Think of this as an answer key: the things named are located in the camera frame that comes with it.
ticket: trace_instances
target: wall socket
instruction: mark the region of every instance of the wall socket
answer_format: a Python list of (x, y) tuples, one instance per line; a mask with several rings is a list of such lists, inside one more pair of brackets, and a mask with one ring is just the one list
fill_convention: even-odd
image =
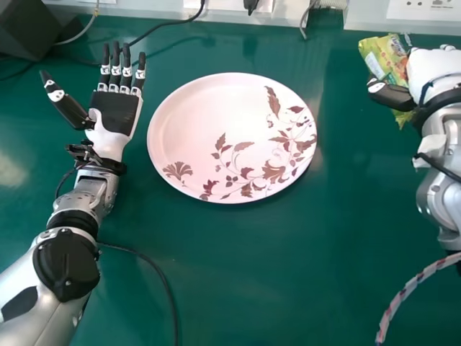
[[(183, 0), (183, 2), (185, 9), (200, 8), (200, 0)], [(248, 13), (248, 10), (243, 7), (243, 0), (207, 0), (205, 8)], [(272, 13), (273, 10), (274, 0), (259, 0), (258, 7), (254, 12)]]
[(389, 0), (388, 19), (457, 22), (461, 0)]

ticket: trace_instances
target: white plate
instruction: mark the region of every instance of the white plate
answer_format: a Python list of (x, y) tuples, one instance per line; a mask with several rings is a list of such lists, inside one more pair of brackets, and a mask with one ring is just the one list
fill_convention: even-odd
[(173, 187), (214, 203), (246, 203), (285, 189), (317, 144), (312, 113), (291, 89), (253, 74), (185, 84), (158, 107), (147, 144)]

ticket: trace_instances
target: green tabletop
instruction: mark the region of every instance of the green tabletop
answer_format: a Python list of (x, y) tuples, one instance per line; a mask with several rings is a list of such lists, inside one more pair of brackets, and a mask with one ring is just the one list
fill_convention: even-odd
[[(46, 68), (88, 106), (98, 69), (62, 56), (91, 58), (103, 42), (127, 42), (158, 22), (100, 17), (87, 39), (0, 82), (0, 270), (44, 230), (54, 189), (73, 164), (64, 145), (83, 135), (53, 109), (38, 71)], [(164, 269), (183, 346), (372, 345), (390, 299), (444, 256), (436, 227), (415, 206), (424, 175), (411, 166), (419, 137), (410, 127), (399, 131), (389, 110), (367, 98), (357, 43), (376, 34), (344, 32), (341, 17), (324, 12), (310, 18), (308, 35), (305, 42), (295, 28), (196, 22), (162, 28), (133, 49), (148, 53), (144, 108), (124, 155), (128, 174), (99, 238), (144, 252)], [(413, 41), (461, 46), (455, 37)], [(1, 62), (0, 78), (24, 64)], [(308, 172), (245, 205), (181, 194), (158, 175), (146, 148), (149, 121), (166, 96), (228, 71), (287, 85), (310, 105), (318, 126)], [(72, 345), (172, 345), (171, 313), (155, 272), (110, 249), (100, 267)], [(460, 289), (452, 268), (424, 283), (398, 312), (387, 344), (460, 344)]]

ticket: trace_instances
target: robotic arm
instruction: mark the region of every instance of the robotic arm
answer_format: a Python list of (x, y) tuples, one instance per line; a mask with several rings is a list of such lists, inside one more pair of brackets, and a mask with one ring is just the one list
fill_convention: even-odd
[(452, 254), (461, 251), (461, 50), (413, 48), (407, 72), (408, 89), (372, 79), (368, 90), (383, 105), (415, 111), (422, 141), (413, 165), (429, 168), (416, 203), (439, 226), (439, 243)]
[(74, 189), (59, 196), (45, 230), (29, 250), (0, 274), (0, 345), (68, 345), (99, 282), (97, 234), (111, 211), (121, 175), (123, 149), (133, 137), (143, 105), (146, 55), (133, 75), (130, 49), (104, 46), (101, 78), (88, 112), (41, 71), (48, 97), (89, 140), (67, 146), (78, 174)]

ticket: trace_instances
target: brown leaf pattern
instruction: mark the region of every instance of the brown leaf pattern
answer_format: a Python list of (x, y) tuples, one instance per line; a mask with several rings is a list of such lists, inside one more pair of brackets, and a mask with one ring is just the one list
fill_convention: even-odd
[(169, 164), (165, 168), (162, 169), (166, 173), (166, 176), (168, 178), (175, 177), (179, 181), (182, 180), (182, 176), (185, 174), (188, 175), (193, 175), (194, 172), (192, 171), (192, 168), (188, 164), (184, 164), (184, 162), (175, 162), (175, 164)]
[(253, 197), (251, 195), (251, 183), (250, 182), (241, 188), (241, 194), (244, 197), (249, 197), (249, 198)]
[(270, 179), (271, 184), (275, 184), (275, 181), (283, 176), (286, 169), (287, 168), (285, 166), (273, 167), (271, 166), (268, 160), (266, 161), (264, 167), (262, 167), (262, 170), (264, 172), (263, 178)]
[(277, 99), (277, 95), (275, 94), (273, 88), (267, 87), (267, 96), (269, 98), (269, 107), (271, 108), (271, 111), (275, 114), (277, 119), (279, 118), (279, 112), (280, 112), (280, 102), (279, 99)]
[(273, 138), (270, 138), (269, 140), (274, 141), (274, 142), (279, 142), (279, 143), (288, 142), (288, 138), (285, 138), (285, 137), (273, 137)]
[(234, 151), (242, 151), (246, 148), (248, 148), (249, 146), (252, 146), (254, 144), (254, 142), (243, 142), (243, 143), (239, 143), (235, 146), (235, 148), (233, 149)]
[(240, 175), (244, 178), (244, 179), (248, 179), (248, 173), (251, 172), (251, 171), (254, 171), (254, 169), (252, 168), (242, 168), (241, 171), (240, 171)]
[(305, 150), (309, 149), (314, 143), (317, 142), (317, 136), (316, 135), (312, 135), (313, 139), (311, 139), (310, 141), (306, 141), (306, 142), (296, 142), (296, 148), (301, 152), (303, 153)]
[(225, 144), (225, 133), (221, 137), (219, 137), (218, 141), (216, 142), (215, 144), (216, 150), (221, 150), (224, 144)]
[(221, 149), (221, 153), (223, 153), (223, 152), (226, 151), (226, 150), (229, 150), (230, 148), (232, 148), (232, 146), (224, 146), (224, 147)]
[[(304, 126), (309, 123), (311, 126), (310, 120), (307, 116), (303, 116), (300, 114), (305, 108), (300, 106), (292, 106), (285, 108), (282, 111), (281, 104), (275, 91), (271, 87), (265, 87), (267, 90), (267, 97), (269, 108), (273, 114), (267, 115), (267, 125), (269, 128), (274, 126), (274, 122), (282, 122), (283, 124), (289, 124), (288, 127), (285, 125), (285, 130), (278, 130), (279, 136), (275, 136), (270, 138), (269, 141), (277, 142), (277, 147), (283, 149), (289, 155), (288, 160), (285, 164), (282, 165), (273, 165), (270, 163), (270, 160), (265, 162), (265, 165), (261, 167), (262, 174), (259, 176), (255, 176), (257, 174), (249, 175), (252, 172), (255, 172), (255, 168), (253, 167), (244, 167), (240, 168), (237, 164), (238, 157), (241, 155), (239, 151), (243, 151), (244, 149), (253, 146), (254, 142), (241, 142), (237, 143), (236, 145), (227, 144), (225, 142), (225, 133), (222, 134), (221, 137), (215, 143), (215, 149), (217, 152), (211, 153), (211, 155), (220, 161), (220, 164), (215, 166), (216, 172), (220, 172), (221, 170), (226, 171), (225, 180), (222, 182), (222, 187), (228, 188), (229, 191), (226, 191), (227, 194), (225, 195), (216, 195), (221, 200), (225, 200), (229, 198), (233, 193), (240, 193), (240, 195), (253, 198), (256, 192), (271, 191), (271, 186), (273, 184), (282, 184), (288, 181), (291, 177), (296, 177), (298, 167), (296, 164), (306, 158), (303, 156), (304, 152), (308, 150), (312, 145), (314, 145), (317, 141), (317, 136), (312, 135), (312, 137), (307, 141), (301, 141), (298, 138), (304, 133), (305, 131)], [(293, 118), (294, 114), (299, 114), (298, 119)], [(282, 119), (281, 117), (284, 115), (290, 116), (289, 120), (287, 118)], [(167, 175), (176, 177), (177, 179), (181, 179), (181, 176), (178, 175), (178, 169), (183, 172), (183, 174), (190, 174), (192, 175), (192, 170), (190, 166), (186, 165), (185, 168), (180, 166), (178, 169), (173, 165), (168, 165)], [(206, 184), (203, 185), (204, 193), (200, 195), (202, 200), (209, 200), (210, 196), (213, 196), (212, 189), (217, 184), (220, 184), (217, 180), (209, 179)]]
[(288, 109), (291, 110), (293, 113), (298, 114), (299, 112), (302, 112), (304, 110), (304, 107), (293, 106)]

